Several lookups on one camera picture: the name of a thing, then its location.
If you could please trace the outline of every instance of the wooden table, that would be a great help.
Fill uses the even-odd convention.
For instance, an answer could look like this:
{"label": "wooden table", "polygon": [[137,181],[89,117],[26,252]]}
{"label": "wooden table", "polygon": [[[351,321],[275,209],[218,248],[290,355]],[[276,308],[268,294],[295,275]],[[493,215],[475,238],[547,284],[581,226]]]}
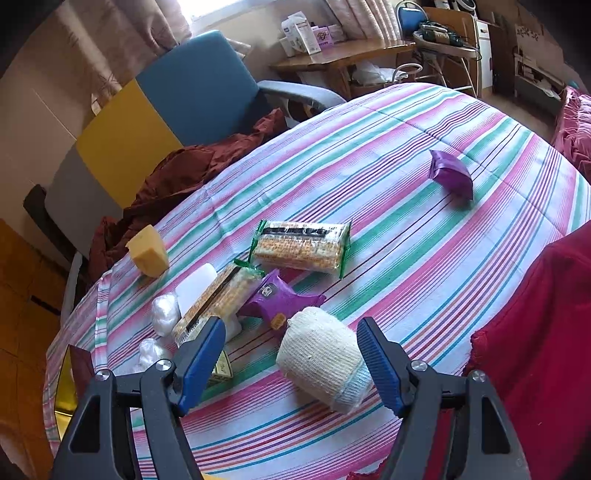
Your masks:
{"label": "wooden table", "polygon": [[286,81],[298,81],[298,72],[324,72],[328,87],[346,100],[351,100],[349,75],[346,68],[359,60],[372,59],[385,53],[412,51],[414,42],[408,40],[351,40],[337,43],[313,55],[297,55],[270,65]]}

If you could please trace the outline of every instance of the yellow chair panel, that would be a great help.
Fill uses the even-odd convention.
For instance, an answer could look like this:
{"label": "yellow chair panel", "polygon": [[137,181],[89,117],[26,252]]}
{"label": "yellow chair panel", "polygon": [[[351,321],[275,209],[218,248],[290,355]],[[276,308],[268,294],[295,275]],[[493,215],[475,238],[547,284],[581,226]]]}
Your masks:
{"label": "yellow chair panel", "polygon": [[135,200],[154,167],[179,148],[181,142],[135,80],[113,97],[76,142],[90,172],[122,208]]}

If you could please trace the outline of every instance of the purple packet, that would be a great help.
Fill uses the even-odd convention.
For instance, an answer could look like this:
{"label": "purple packet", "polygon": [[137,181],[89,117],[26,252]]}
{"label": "purple packet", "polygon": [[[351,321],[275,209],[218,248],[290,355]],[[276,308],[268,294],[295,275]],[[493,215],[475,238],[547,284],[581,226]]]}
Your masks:
{"label": "purple packet", "polygon": [[472,200],[474,198],[472,177],[466,166],[447,152],[431,150],[431,155],[433,159],[429,178],[449,192]]}
{"label": "purple packet", "polygon": [[324,295],[299,295],[279,276],[279,269],[263,278],[261,285],[237,315],[260,318],[274,334],[283,337],[287,320],[306,307],[319,307],[326,301]]}

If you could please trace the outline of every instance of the red blanket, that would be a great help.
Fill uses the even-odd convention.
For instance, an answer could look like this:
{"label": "red blanket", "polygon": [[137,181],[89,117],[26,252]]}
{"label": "red blanket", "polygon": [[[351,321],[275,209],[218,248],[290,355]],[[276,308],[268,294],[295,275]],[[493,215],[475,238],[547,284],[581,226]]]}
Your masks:
{"label": "red blanket", "polygon": [[591,183],[591,97],[566,87],[562,102],[552,146]]}
{"label": "red blanket", "polygon": [[169,154],[146,178],[135,201],[115,222],[104,217],[90,247],[91,285],[127,253],[125,245],[146,225],[156,225],[185,198],[256,147],[287,130],[281,109],[261,118],[250,135],[235,134],[212,145],[194,145]]}
{"label": "red blanket", "polygon": [[587,367],[591,222],[546,246],[509,303],[472,335],[465,374],[478,368],[490,376],[534,480],[590,475],[582,455],[591,432]]}

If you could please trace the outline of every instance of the cracker package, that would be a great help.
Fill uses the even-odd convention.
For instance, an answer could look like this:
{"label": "cracker package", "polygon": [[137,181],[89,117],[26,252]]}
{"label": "cracker package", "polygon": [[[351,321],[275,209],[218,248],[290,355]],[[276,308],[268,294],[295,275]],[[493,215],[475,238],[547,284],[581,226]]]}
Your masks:
{"label": "cracker package", "polygon": [[209,317],[232,321],[238,309],[256,291],[265,273],[241,260],[226,266],[173,329],[177,346],[194,340]]}
{"label": "cracker package", "polygon": [[350,223],[271,222],[263,220],[251,253],[261,262],[312,270],[343,278],[349,249]]}

